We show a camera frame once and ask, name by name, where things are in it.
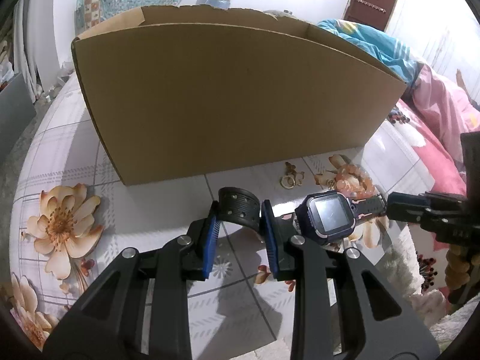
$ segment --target floral tablecloth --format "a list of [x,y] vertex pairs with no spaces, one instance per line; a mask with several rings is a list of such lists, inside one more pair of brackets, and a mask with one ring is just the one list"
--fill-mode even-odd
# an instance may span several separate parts
[[[419,157],[386,121],[365,147],[337,153],[362,166],[386,192],[422,193],[434,182]],[[87,256],[95,261],[86,278],[90,283],[125,247],[143,252],[185,234],[191,221],[206,216],[223,186],[245,188],[260,200],[270,199],[276,215],[291,212],[305,195],[323,189],[316,185],[314,174],[331,168],[329,157],[337,153],[286,159],[298,172],[305,172],[303,185],[290,190],[279,183],[285,174],[285,161],[126,187],[100,144],[73,74],[45,115],[20,174],[11,212],[11,271],[18,278],[28,278],[38,295],[38,309],[58,318],[79,296],[73,279],[71,292],[62,292],[62,282],[52,273],[45,273],[48,256],[35,251],[33,237],[21,237],[28,218],[39,214],[42,190],[84,183],[87,196],[101,198],[94,218],[105,230]],[[398,224],[392,221],[380,245],[369,249],[362,240],[357,245],[377,263],[399,232]],[[226,223],[220,230],[210,278],[189,283],[190,337],[195,359],[228,359],[291,335],[294,291],[289,292],[287,285],[274,280],[255,284],[261,264],[268,264],[266,250],[255,234]],[[333,292],[331,301],[335,301]],[[144,333],[147,342],[148,330],[144,329]]]

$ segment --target pink fabric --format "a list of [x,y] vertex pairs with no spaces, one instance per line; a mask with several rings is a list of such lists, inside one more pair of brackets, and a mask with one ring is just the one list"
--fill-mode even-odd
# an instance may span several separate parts
[[425,139],[424,145],[415,146],[411,144],[411,140],[409,142],[435,180],[432,191],[466,195],[465,182],[460,177],[452,157],[438,138],[402,100],[397,102],[397,107],[406,117],[410,118],[409,124]]
[[450,154],[465,181],[460,134],[480,130],[480,112],[472,107],[463,89],[427,64],[415,81],[412,97],[426,125]]

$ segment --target smartwatch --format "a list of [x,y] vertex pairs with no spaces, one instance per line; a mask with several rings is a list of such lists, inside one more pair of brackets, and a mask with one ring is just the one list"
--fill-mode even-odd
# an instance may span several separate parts
[[308,195],[295,209],[302,235],[321,245],[348,237],[359,220],[369,220],[385,212],[386,202],[381,194],[353,200],[337,191]]

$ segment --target silver screw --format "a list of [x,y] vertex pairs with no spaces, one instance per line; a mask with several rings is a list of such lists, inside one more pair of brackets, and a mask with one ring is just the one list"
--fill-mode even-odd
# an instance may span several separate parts
[[188,245],[191,243],[191,238],[188,235],[180,235],[180,237],[177,238],[177,243],[179,245]]
[[124,249],[121,253],[122,257],[126,259],[131,259],[133,256],[135,256],[135,254],[137,254],[137,251],[132,247]]
[[301,235],[293,235],[290,238],[290,242],[294,245],[303,245],[305,243],[305,238],[303,238]]
[[354,247],[350,247],[349,249],[346,250],[346,255],[351,259],[357,259],[358,257],[360,257],[360,252],[358,249],[355,249]]

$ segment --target watch screen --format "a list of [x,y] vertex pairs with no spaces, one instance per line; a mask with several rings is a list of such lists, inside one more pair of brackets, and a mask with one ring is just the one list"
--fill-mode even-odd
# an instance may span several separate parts
[[318,214],[326,233],[350,223],[339,197],[315,202]]

